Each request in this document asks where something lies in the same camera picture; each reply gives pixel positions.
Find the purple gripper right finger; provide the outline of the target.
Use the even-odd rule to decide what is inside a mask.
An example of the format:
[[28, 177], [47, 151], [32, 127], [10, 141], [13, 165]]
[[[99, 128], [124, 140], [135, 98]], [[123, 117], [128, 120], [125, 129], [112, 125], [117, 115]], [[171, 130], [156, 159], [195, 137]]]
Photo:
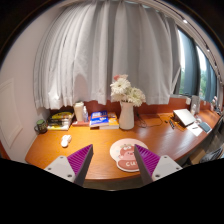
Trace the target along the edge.
[[134, 155], [144, 185], [182, 169], [182, 167], [168, 155], [158, 156], [140, 145], [134, 146]]

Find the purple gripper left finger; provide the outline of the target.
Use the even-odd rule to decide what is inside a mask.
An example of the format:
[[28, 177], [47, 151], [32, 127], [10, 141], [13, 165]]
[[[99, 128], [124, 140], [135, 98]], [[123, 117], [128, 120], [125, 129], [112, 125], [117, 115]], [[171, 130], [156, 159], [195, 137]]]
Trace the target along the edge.
[[90, 144], [72, 153], [68, 157], [60, 155], [45, 168], [45, 171], [82, 186], [92, 156], [93, 145]]

